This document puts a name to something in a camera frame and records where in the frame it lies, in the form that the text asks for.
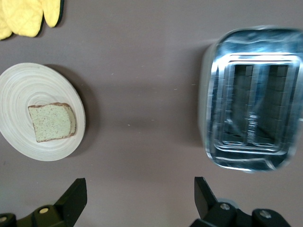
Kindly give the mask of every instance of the gray table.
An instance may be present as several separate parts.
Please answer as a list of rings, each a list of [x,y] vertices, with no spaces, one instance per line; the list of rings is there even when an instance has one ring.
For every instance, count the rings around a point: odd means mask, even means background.
[[[244,212],[269,208],[301,226],[303,143],[275,172],[222,169],[205,154],[196,113],[209,44],[241,27],[303,28],[302,9],[286,0],[66,0],[57,28],[1,41],[1,73],[20,62],[57,70],[80,94],[87,130],[55,162],[30,159],[0,135],[0,213],[22,218],[85,177],[77,227],[186,227],[198,218],[194,177],[204,176]]]

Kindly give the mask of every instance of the bread slice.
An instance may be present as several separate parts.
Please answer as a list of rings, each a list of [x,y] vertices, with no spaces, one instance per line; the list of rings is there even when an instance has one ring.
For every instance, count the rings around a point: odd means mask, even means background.
[[[64,139],[76,132],[76,118],[67,103],[50,103],[28,107],[36,141]]]

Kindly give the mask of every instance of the stainless steel toaster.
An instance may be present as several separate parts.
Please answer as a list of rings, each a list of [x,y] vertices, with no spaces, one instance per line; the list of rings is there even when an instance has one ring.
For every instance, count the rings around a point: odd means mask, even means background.
[[[198,124],[208,157],[243,171],[275,170],[294,155],[303,101],[303,33],[235,30],[202,62]]]

